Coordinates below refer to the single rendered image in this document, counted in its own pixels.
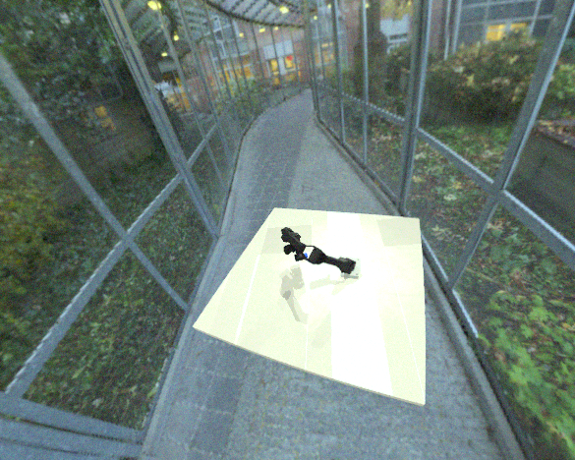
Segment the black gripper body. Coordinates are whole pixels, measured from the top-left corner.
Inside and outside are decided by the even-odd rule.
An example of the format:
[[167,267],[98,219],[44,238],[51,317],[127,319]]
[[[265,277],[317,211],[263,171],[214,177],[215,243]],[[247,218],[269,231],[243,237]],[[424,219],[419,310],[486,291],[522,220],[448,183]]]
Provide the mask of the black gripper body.
[[295,261],[304,260],[303,256],[300,253],[297,253],[297,250],[294,247],[293,247],[293,249],[294,249],[294,252],[296,252],[296,254],[294,255]]

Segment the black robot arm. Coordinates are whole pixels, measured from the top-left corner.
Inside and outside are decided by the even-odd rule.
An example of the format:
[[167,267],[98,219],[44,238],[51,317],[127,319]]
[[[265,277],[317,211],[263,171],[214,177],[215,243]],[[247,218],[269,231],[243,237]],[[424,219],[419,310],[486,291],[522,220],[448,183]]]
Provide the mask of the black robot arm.
[[[319,249],[318,247],[312,245],[312,246],[307,246],[304,243],[300,242],[300,238],[301,236],[297,233],[294,232],[291,228],[288,227],[284,227],[283,229],[281,229],[282,232],[282,236],[281,239],[282,241],[285,243],[290,243],[289,245],[286,245],[283,247],[284,253],[285,255],[290,255],[290,253],[295,253],[293,247],[297,250],[298,253],[300,253],[304,260],[308,261],[309,263],[315,265],[321,265],[323,263],[338,267],[341,272],[344,273],[348,273],[351,274],[352,270],[355,269],[356,260],[353,259],[347,259],[347,258],[342,258],[339,257],[339,259],[336,259],[334,257],[330,257],[327,256],[326,253],[324,253],[321,249]],[[292,247],[293,246],[293,247]],[[309,258],[307,259],[305,254],[304,254],[304,250],[306,247],[313,247],[313,250],[309,256]]]

